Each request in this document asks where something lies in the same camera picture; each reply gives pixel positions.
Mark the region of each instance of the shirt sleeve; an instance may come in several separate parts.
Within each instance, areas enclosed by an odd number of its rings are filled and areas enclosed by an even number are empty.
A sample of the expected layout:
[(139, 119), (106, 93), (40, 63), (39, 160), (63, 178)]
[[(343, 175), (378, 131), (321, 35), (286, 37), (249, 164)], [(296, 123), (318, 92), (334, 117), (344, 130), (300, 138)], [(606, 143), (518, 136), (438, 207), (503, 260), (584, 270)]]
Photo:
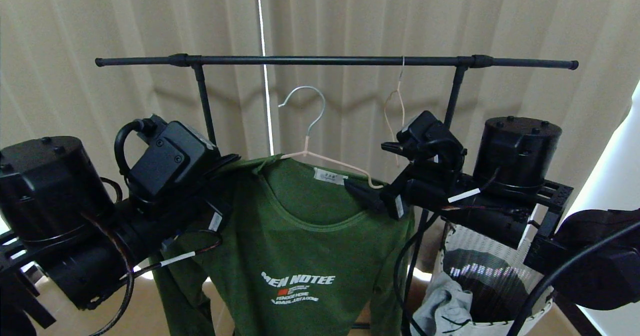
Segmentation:
[[(164, 254), (156, 252), (150, 261), (160, 262), (181, 253), (182, 247), (175, 245)], [(215, 336), (211, 301), (202, 292), (206, 278), (206, 273), (191, 259), (153, 270), (171, 336)]]
[[(412, 231), (414, 230), (414, 215), (411, 213), (409, 222), (406, 226), (406, 234), (404, 237), (399, 237), (398, 245), (393, 248), (393, 251), (387, 255), (384, 260), (384, 265), (380, 268), (377, 278), (375, 280), (373, 295), (371, 297), (370, 309), (371, 309), (371, 334), (372, 336), (397, 336), (400, 335), (400, 326), (402, 324), (402, 310), (396, 301), (396, 294), (394, 292), (394, 268), (396, 267), (396, 260), (400, 254), (400, 250), (409, 240)], [(407, 259), (400, 266), (401, 270), (407, 269)], [(406, 272), (400, 272), (400, 289), (405, 288)]]

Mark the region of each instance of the white woven basket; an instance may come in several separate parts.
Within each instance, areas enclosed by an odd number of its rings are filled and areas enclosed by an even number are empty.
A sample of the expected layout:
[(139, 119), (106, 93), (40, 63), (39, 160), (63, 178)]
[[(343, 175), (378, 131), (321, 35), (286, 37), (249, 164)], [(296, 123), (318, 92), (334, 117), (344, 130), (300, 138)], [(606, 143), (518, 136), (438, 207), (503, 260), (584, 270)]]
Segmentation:
[[(466, 227), (456, 225), (455, 229), (452, 229), (446, 234), (444, 249), (441, 249), (440, 252), (438, 252), (438, 257), (436, 258), (433, 270), (433, 277), (437, 277), (440, 272), (446, 272), (446, 270), (443, 270), (443, 267), (447, 251), (468, 249), (493, 254), (493, 256), (506, 261), (510, 266), (518, 268), (518, 278), (524, 284), (526, 291), (531, 292), (538, 281), (542, 279), (542, 274), (535, 272), (522, 263), (530, 246), (531, 243), (528, 240), (524, 240), (521, 247), (518, 250), (514, 250), (491, 240), (491, 238), (487, 238), (477, 232), (471, 231)], [(553, 288), (547, 288), (542, 297), (537, 300), (537, 303), (532, 309), (532, 315), (526, 319), (519, 335), (527, 334), (540, 320), (540, 318), (542, 318), (542, 316), (551, 309), (551, 306), (553, 306), (553, 298), (549, 297), (549, 295), (552, 291)], [(509, 331), (512, 323), (512, 320), (502, 322), (469, 322), (464, 325), (464, 327), (450, 334), (452, 336), (500, 336)]]

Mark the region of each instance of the black metal rod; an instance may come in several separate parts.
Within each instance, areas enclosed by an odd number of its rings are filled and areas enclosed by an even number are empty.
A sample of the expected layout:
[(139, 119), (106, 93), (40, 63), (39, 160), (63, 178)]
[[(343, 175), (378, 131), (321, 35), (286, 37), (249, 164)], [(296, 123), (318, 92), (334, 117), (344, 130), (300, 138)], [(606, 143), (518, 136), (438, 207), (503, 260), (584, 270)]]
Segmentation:
[(406, 66), (467, 66), (482, 68), (543, 67), (576, 69), (578, 61), (524, 60), (514, 58), (492, 58), (483, 55), (460, 57), (327, 57), (327, 56), (190, 56), (178, 54), (169, 57), (96, 58), (98, 67), (108, 65), (174, 65), (190, 67), (201, 65), (391, 65)]
[(207, 85), (204, 82), (204, 71), (201, 64), (193, 64), (191, 66), (196, 74), (196, 81), (198, 81), (198, 91), (200, 95), (200, 102), (202, 103), (202, 111), (204, 112), (204, 123), (206, 125), (206, 135), (211, 143), (217, 145), (216, 134), (213, 130), (213, 118), (211, 117), (211, 108), (209, 106), (209, 95), (207, 94)]
[(453, 120), (453, 113), (456, 110), (456, 103), (458, 103), (458, 95), (460, 94), (460, 86), (462, 80), (465, 78), (465, 72), (467, 67), (456, 67), (455, 74), (453, 76), (453, 85), (451, 86), (451, 94), (448, 97), (448, 105), (446, 106), (446, 114), (444, 116), (444, 126), (446, 128), (451, 127), (451, 121)]

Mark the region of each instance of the laundry basket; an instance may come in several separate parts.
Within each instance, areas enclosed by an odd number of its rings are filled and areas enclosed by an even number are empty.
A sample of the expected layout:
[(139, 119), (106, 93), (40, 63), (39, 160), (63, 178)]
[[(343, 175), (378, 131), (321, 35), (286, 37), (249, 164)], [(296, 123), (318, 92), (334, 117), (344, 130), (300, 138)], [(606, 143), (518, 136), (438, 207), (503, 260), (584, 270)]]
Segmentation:
[[(473, 322), (454, 336), (500, 336), (506, 334), (526, 297), (542, 274), (523, 265), (531, 243), (524, 240), (518, 250), (455, 225), (446, 234), (438, 253), (434, 277), (446, 272), (463, 290), (473, 293)], [(519, 334), (528, 333), (553, 306), (553, 288), (544, 291)]]

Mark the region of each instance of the cylindrical black motor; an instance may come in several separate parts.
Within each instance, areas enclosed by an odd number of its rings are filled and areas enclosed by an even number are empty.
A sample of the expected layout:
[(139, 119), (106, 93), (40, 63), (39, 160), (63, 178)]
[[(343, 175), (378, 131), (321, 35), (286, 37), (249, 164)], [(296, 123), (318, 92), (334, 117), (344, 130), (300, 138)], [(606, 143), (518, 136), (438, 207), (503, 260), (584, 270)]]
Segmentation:
[(544, 183), (560, 134), (560, 127), (539, 119), (509, 116), (487, 120), (473, 179), (482, 185), (495, 175), (494, 185), (535, 194)]
[(0, 210), (27, 247), (80, 241), (95, 232), (81, 212), (100, 217), (113, 205), (76, 137), (44, 137), (1, 151)]

